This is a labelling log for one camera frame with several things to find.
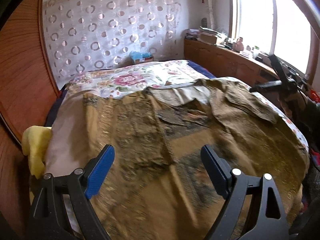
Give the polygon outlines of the golden brown patterned cloth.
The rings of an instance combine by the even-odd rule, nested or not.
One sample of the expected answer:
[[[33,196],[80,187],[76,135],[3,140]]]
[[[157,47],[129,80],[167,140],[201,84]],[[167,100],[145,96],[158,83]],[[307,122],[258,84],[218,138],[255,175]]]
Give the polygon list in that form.
[[[289,223],[302,207],[306,147],[278,111],[237,81],[148,88],[121,99],[67,96],[46,171],[68,175],[107,144],[115,160],[91,204],[112,239],[203,239],[223,206],[201,161],[204,145],[249,176],[271,174]]]

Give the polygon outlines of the pink figurine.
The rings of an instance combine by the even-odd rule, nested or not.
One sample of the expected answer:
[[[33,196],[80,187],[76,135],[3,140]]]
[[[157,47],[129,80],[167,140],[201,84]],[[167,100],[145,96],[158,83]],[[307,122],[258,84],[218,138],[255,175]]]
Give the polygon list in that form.
[[[238,53],[244,50],[244,44],[243,44],[242,37],[239,37],[236,42],[233,42],[233,50]]]

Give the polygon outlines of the window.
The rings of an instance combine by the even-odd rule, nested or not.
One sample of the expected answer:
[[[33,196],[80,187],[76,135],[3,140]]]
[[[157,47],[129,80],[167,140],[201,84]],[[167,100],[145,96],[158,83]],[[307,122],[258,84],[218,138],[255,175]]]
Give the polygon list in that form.
[[[276,54],[319,89],[319,37],[294,0],[230,0],[229,34]]]

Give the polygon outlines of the wooden side cabinet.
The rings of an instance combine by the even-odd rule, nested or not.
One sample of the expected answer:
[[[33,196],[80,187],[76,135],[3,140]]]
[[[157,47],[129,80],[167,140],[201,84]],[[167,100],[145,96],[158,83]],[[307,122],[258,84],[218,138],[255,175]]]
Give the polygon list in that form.
[[[216,77],[235,77],[251,87],[278,80],[278,76],[271,67],[253,59],[247,59],[232,50],[200,41],[185,39],[184,57],[206,68]]]

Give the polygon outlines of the yellow cloth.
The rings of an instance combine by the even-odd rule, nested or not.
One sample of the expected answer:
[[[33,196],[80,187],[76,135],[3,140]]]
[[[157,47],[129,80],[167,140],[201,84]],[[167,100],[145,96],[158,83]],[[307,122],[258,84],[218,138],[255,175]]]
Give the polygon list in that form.
[[[52,128],[31,126],[22,135],[22,152],[28,157],[30,174],[40,179],[45,171],[44,157],[52,137]]]

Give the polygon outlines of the navy blue blanket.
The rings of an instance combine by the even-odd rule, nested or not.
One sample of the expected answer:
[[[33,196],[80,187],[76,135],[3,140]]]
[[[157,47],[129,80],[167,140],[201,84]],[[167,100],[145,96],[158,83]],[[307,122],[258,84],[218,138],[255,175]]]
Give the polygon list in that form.
[[[211,72],[209,72],[206,68],[202,67],[201,65],[188,60],[187,61],[188,65],[193,68],[193,70],[201,73],[202,75],[204,75],[205,77],[209,78],[209,79],[215,79],[216,76],[214,76]]]

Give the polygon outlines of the stack of books and boxes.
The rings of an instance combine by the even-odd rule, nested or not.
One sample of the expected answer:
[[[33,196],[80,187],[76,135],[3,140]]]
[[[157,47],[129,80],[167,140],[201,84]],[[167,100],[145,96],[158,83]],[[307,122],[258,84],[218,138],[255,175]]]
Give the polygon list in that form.
[[[185,39],[197,40],[205,44],[221,44],[225,41],[227,36],[223,33],[212,29],[199,27],[199,29],[187,29]]]

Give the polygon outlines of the wooden wardrobe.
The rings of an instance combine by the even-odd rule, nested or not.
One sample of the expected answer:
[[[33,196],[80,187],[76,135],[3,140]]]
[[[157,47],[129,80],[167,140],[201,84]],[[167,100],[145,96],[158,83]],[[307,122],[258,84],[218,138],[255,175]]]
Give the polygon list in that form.
[[[42,0],[1,0],[1,239],[23,239],[30,209],[23,131],[58,96],[44,47]]]

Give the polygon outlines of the blue tissue box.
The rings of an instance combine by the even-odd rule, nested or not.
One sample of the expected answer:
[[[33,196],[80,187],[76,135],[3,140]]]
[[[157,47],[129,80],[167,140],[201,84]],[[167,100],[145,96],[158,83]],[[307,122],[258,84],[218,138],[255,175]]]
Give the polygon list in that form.
[[[145,62],[151,62],[153,61],[153,55],[151,53],[141,53],[138,51],[132,51],[130,53],[131,60],[133,64],[140,64]]]

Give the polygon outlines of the floral quilt bedspread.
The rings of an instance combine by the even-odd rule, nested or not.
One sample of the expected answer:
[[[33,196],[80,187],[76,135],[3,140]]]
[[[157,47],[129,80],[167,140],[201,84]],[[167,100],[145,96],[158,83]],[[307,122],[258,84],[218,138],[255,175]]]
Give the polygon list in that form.
[[[167,105],[181,106],[193,100],[208,105],[227,130],[243,128],[249,117],[273,125],[283,120],[303,147],[309,149],[296,125],[264,96],[250,93],[249,85],[234,77],[209,79],[193,70],[187,60],[83,72],[69,81],[65,98],[91,92],[101,98],[121,99],[145,89]]]

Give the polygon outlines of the circle patterned sheer curtain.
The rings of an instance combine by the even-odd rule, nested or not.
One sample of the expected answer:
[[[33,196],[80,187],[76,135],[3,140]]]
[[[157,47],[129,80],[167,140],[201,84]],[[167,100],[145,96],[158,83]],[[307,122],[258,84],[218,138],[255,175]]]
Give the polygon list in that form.
[[[177,54],[179,0],[47,0],[43,28],[59,88],[88,71],[128,64],[134,52]]]

